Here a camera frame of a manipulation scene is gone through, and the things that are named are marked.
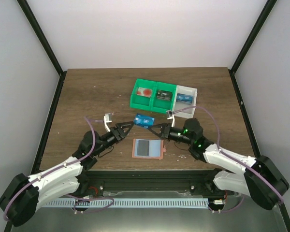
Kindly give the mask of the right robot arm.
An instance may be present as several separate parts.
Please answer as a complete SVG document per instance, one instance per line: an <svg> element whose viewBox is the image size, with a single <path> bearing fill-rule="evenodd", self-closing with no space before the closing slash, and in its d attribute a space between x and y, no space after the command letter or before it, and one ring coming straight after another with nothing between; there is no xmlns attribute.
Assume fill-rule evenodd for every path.
<svg viewBox="0 0 290 232"><path fill-rule="evenodd" d="M161 139L188 144L188 151L196 160L222 168L213 178L217 189L249 196L263 209L271 210L281 203L290 188L268 157L244 156L220 147L203 135L203 128L195 118L187 119L181 129L171 123L153 125L148 129Z"/></svg>

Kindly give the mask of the pink card holder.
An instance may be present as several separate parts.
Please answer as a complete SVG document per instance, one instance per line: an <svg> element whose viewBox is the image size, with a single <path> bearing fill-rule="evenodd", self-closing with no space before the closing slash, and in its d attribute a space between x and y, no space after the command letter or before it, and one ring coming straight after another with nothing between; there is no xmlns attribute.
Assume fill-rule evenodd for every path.
<svg viewBox="0 0 290 232"><path fill-rule="evenodd" d="M154 159L161 160L163 159L163 154L166 151L164 147L163 140L148 140L149 141L149 156L141 157L137 156L137 147L138 141L141 139L134 139L132 146L132 157L136 159Z"/></svg>

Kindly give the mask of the blue credit card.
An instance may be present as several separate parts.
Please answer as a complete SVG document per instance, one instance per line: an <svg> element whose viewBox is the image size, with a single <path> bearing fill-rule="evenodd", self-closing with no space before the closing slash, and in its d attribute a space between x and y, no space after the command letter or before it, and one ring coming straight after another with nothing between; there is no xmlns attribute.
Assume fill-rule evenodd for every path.
<svg viewBox="0 0 290 232"><path fill-rule="evenodd" d="M134 124L143 128L149 128L153 126L155 119L151 116L146 116L142 114L136 114L134 118Z"/></svg>

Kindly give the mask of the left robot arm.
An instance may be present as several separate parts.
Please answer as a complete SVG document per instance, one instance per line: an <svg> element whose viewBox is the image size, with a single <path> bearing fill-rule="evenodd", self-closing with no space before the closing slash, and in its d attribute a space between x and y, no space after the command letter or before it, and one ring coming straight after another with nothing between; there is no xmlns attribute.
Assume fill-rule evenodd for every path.
<svg viewBox="0 0 290 232"><path fill-rule="evenodd" d="M0 197L3 219L18 227L52 200L85 192L85 172L97 163L100 153L125 139L133 125L132 121L117 123L114 127L106 127L104 135L91 127L77 150L62 163L37 174L16 175Z"/></svg>

